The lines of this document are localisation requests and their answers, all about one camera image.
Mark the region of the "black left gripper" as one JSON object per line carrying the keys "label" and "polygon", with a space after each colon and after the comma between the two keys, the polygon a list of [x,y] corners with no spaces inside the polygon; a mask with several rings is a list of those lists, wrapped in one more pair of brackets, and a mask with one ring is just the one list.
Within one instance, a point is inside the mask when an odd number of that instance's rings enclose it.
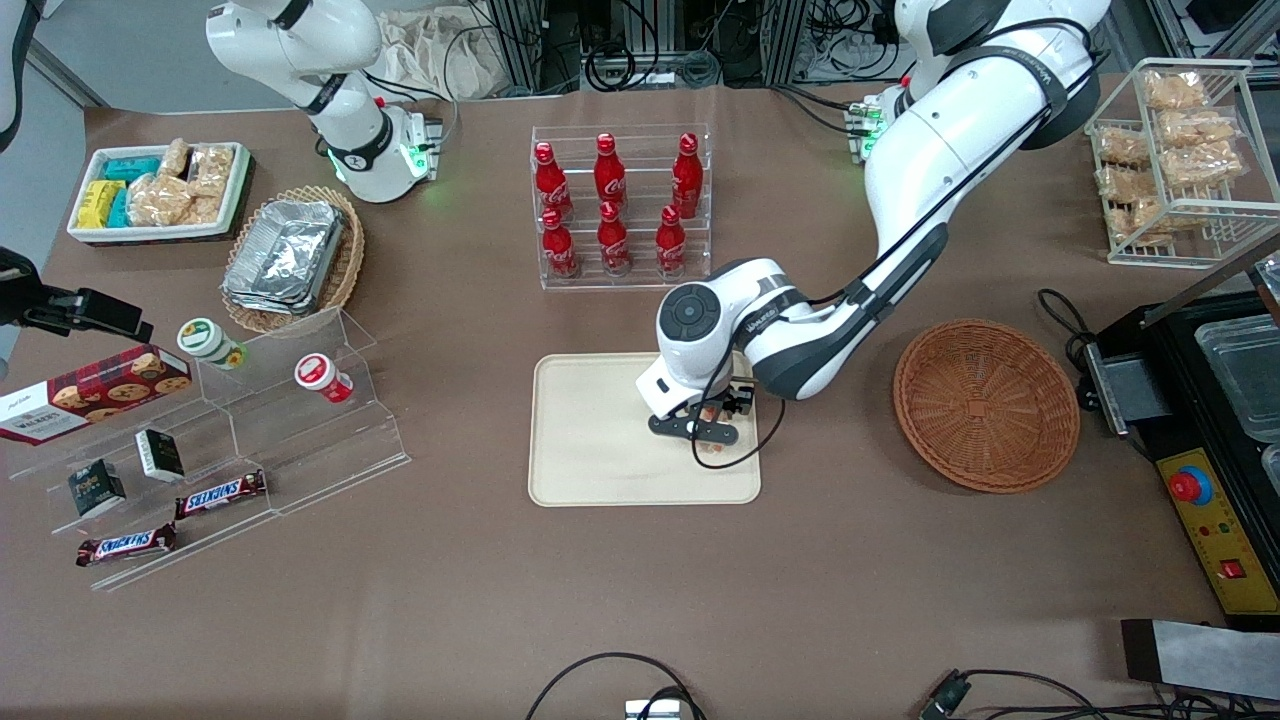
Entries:
{"label": "black left gripper", "polygon": [[704,400],[698,407],[698,413],[694,413],[692,406],[686,404],[668,418],[650,415],[646,427],[654,436],[695,439],[714,446],[732,446],[740,439],[740,430],[733,420],[737,418],[749,419],[754,400],[754,384],[728,384],[719,393]]}

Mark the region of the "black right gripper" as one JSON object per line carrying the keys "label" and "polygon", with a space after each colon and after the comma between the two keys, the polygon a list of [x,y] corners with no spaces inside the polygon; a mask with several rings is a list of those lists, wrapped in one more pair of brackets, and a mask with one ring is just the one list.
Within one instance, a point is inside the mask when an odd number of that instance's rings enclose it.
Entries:
{"label": "black right gripper", "polygon": [[138,343],[152,338],[142,310],[91,288],[64,290],[41,281],[26,256],[1,250],[1,323],[68,337],[73,331],[100,331]]}

